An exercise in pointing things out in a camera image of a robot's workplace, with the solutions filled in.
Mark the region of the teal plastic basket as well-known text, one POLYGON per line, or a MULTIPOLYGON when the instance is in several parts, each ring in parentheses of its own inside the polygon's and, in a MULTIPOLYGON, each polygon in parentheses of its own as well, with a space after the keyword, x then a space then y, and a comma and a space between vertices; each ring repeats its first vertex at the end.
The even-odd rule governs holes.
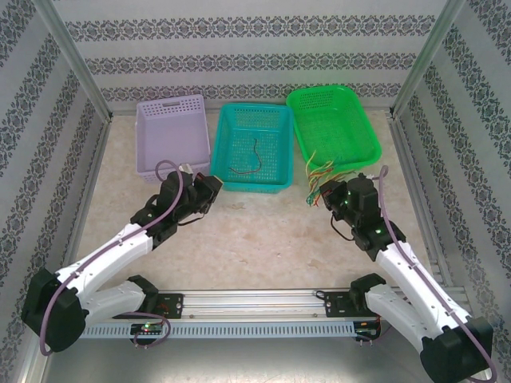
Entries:
POLYGON ((231 192, 278 193, 288 188, 293 180, 293 123, 293 112, 284 105, 223 105, 211 173, 231 192))

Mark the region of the green plastic basket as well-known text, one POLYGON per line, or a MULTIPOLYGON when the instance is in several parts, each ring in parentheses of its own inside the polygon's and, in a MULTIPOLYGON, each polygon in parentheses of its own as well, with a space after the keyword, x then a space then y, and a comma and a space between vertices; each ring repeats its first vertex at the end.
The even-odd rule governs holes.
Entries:
POLYGON ((329 164, 348 172, 379 161, 382 148, 356 93, 343 85, 323 85, 291 92, 286 105, 311 170, 329 164))

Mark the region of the lavender plastic basket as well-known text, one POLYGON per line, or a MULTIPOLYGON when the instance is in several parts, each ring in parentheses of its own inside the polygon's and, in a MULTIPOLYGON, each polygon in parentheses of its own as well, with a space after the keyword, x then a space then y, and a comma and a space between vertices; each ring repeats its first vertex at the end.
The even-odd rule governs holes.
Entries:
POLYGON ((211 149, 201 95, 172 97, 137 104, 136 170, 146 183, 158 181, 162 160, 189 164, 196 174, 210 173, 211 149))

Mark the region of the grey metal shelf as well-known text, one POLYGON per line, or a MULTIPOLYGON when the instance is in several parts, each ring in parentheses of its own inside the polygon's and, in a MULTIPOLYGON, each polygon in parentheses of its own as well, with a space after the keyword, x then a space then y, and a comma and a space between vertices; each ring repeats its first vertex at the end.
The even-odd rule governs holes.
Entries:
POLYGON ((148 350, 80 340, 36 356, 26 383, 432 383, 403 337, 174 339, 148 350))

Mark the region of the aluminium table side rail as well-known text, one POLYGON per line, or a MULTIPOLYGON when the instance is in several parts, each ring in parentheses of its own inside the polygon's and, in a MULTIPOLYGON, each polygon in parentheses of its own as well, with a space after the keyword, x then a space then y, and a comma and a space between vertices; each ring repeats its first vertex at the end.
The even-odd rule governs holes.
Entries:
POLYGON ((63 256, 58 262, 57 270, 62 267, 68 266, 76 257, 81 243, 81 237, 85 227, 87 215, 91 200, 93 197, 93 190, 97 182, 97 177, 101 167, 101 162, 105 153, 105 146, 109 138, 113 116, 110 116, 102 125, 101 132, 98 134, 93 147, 91 157, 89 158, 89 166, 85 173, 85 178, 77 200, 76 209, 73 218, 70 222, 69 233, 67 236, 66 244, 64 246, 63 256))

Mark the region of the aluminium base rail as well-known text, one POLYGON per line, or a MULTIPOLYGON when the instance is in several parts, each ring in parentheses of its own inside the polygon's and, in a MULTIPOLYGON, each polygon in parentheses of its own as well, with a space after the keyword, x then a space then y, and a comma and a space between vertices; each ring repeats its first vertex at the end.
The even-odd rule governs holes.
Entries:
MULTIPOLYGON (((226 291, 188 291, 181 292, 184 296, 182 318, 266 318, 325 317, 323 301, 324 291, 321 290, 226 290, 226 291)), ((98 291, 81 302, 86 310, 86 321, 89 326, 109 318, 133 318, 145 298, 156 293, 147 294, 134 286, 118 286, 98 291)), ((357 308, 366 308, 357 303, 350 293, 357 308)))

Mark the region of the aluminium frame post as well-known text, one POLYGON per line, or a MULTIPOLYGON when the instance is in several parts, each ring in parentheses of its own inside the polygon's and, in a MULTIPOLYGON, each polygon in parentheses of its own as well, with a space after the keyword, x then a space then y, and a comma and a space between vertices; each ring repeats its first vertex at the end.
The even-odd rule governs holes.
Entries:
POLYGON ((403 82, 394 103, 390 107, 388 116, 391 119, 394 119, 402 112, 409 102, 409 99, 413 96, 423 74, 426 72, 434 58, 434 55, 441 46, 442 40, 456 20, 456 17, 465 3, 466 0, 446 0, 446 4, 444 5, 442 12, 438 15, 430 35, 426 39, 426 42, 403 82))
POLYGON ((69 66, 75 72, 77 79, 80 81, 81 86, 93 103, 93 106, 99 116, 103 121, 110 121, 112 112, 110 111, 101 90, 93 79, 93 75, 85 63, 85 59, 80 54, 70 32, 55 8, 53 0, 31 1, 35 5, 37 12, 40 14, 46 27, 53 35, 54 40, 64 54, 69 66))

